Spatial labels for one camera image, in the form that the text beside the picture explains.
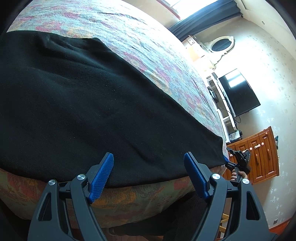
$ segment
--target floral bedsheet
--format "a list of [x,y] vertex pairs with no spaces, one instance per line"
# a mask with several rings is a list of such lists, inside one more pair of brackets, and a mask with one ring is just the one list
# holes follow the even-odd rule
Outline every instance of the floral bedsheet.
[[[223,136],[214,104],[182,43],[149,15],[121,0],[33,0],[8,31],[34,30],[99,38],[213,133]],[[224,143],[223,153],[228,156]],[[223,173],[223,167],[215,168]],[[0,198],[30,219],[45,183],[0,169]],[[188,177],[136,187],[104,189],[92,205],[102,227],[151,217],[193,190]]]

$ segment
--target white wall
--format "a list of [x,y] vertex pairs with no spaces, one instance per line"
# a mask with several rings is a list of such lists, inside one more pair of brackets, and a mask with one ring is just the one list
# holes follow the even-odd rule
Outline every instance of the white wall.
[[241,115],[238,128],[244,138],[268,126],[279,136],[280,176],[253,185],[271,228],[289,219],[296,209],[296,61],[277,39],[241,17],[196,37],[210,42],[225,35],[234,36],[235,45],[216,65],[215,72],[221,77],[238,68],[261,103]]
[[235,1],[245,19],[252,21],[271,34],[296,58],[296,40],[285,21],[268,2],[265,0]]
[[124,0],[147,13],[166,28],[173,26],[179,19],[156,0]]

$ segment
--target blue curtain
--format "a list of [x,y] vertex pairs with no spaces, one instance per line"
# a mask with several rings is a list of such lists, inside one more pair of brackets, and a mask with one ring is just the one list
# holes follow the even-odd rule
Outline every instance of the blue curtain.
[[218,0],[188,18],[185,18],[169,28],[180,41],[188,35],[194,35],[215,24],[241,15],[240,9],[233,0]]

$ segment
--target television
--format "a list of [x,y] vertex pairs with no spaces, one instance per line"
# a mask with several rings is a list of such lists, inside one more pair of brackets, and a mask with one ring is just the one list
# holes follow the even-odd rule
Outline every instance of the television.
[[235,69],[219,78],[224,96],[233,116],[237,117],[260,105],[254,91],[243,75]]

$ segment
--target cabinet handle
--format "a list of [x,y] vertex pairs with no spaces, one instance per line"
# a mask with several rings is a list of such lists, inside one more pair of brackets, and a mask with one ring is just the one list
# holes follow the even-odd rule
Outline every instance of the cabinet handle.
[[257,154],[256,154],[256,156],[255,156],[255,161],[256,161],[257,166],[259,166],[259,162],[258,162],[258,160],[257,160]]
[[270,160],[269,149],[267,149],[268,160]]

